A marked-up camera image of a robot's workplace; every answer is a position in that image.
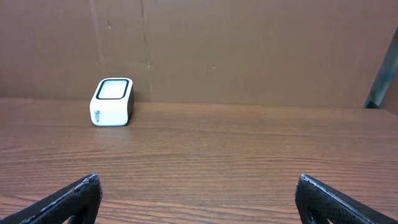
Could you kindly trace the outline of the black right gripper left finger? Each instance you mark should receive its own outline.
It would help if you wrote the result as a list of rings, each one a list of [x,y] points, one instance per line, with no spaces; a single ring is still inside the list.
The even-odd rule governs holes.
[[[1,223],[94,224],[101,199],[100,179],[97,174],[92,173],[1,219]]]

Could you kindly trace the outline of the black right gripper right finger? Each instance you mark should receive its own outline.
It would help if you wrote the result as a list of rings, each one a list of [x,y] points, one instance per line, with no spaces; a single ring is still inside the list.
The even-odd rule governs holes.
[[[298,179],[295,204],[302,223],[397,224],[397,220],[307,174]]]

